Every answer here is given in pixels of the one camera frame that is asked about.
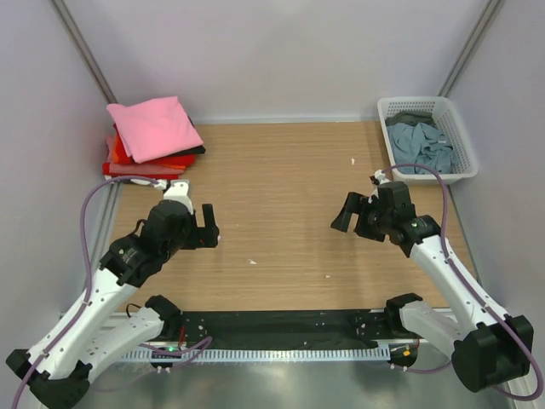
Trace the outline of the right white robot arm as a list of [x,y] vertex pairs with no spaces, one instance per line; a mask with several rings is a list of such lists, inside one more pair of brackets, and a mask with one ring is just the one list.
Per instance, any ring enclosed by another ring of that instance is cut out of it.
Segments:
[[448,302],[448,318],[416,295],[398,299],[383,325],[393,337],[424,337],[450,358],[461,383],[472,392],[526,376],[531,368],[533,327],[495,302],[469,273],[430,215],[419,216],[410,191],[400,181],[377,185],[371,196],[350,192],[331,228],[374,241],[389,239],[421,268]]

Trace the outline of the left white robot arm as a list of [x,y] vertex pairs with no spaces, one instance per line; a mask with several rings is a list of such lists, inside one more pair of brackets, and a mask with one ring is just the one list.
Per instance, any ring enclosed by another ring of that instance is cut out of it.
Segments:
[[215,248],[220,230],[212,204],[203,204],[204,225],[184,203],[164,199],[130,234],[113,241],[86,290],[57,325],[30,349],[6,359],[22,385],[47,408],[73,408],[113,362],[156,337],[174,339],[182,312],[163,296],[148,299],[136,314],[99,336],[119,306],[157,274],[179,250]]

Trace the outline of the blue-grey t shirt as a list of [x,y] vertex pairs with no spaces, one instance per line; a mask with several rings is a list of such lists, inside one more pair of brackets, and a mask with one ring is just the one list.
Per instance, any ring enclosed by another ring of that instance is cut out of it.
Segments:
[[453,146],[431,125],[398,123],[388,126],[387,133],[396,164],[422,164],[441,174],[450,174],[456,164]]

